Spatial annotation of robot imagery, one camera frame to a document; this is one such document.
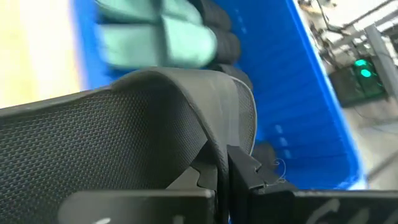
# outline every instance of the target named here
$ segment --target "blue bin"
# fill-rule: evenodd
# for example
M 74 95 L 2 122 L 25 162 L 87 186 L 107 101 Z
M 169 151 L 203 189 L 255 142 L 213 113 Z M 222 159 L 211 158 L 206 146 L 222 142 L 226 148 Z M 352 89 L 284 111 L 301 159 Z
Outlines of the blue bin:
M 86 86 L 98 88 L 128 71 L 100 59 L 94 0 L 75 0 Z M 294 0 L 215 0 L 239 37 L 239 66 L 254 84 L 257 141 L 269 141 L 300 189 L 363 188 L 363 167 L 333 89 Z

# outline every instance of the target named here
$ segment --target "green indicator light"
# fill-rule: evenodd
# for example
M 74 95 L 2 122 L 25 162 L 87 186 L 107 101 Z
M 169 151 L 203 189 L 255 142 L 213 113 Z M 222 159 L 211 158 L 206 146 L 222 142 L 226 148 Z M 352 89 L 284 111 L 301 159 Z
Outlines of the green indicator light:
M 372 75 L 372 73 L 369 70 L 362 69 L 361 70 L 361 75 L 366 77 L 366 78 L 368 78 L 368 77 L 370 77 Z
M 355 66 L 363 66 L 363 65 L 366 65 L 366 64 L 367 64 L 367 61 L 365 61 L 365 60 L 363 60 L 363 59 L 357 60 L 357 61 L 354 63 Z

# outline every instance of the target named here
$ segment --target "green light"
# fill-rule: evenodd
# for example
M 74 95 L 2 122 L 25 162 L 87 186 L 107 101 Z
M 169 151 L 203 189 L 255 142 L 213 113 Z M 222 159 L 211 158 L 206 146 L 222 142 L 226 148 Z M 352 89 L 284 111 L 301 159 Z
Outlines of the green light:
M 367 61 L 361 59 L 361 60 L 357 60 L 357 61 L 354 63 L 354 65 L 355 65 L 355 66 L 363 66 L 363 65 L 366 65 L 367 63 L 368 63 Z
M 368 78 L 368 77 L 370 77 L 372 75 L 372 73 L 369 70 L 362 69 L 361 70 L 361 75 L 366 77 L 366 78 Z

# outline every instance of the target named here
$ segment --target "blue plastic crate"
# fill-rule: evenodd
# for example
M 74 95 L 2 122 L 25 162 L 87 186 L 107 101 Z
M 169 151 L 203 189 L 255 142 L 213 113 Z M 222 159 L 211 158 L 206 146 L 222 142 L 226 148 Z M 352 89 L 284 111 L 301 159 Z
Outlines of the blue plastic crate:
M 363 167 L 333 89 L 294 0 L 215 0 L 239 37 L 239 66 L 254 84 L 257 141 L 269 141 L 301 189 L 363 188 Z M 126 71 L 101 61 L 93 0 L 75 0 L 86 86 L 108 85 Z

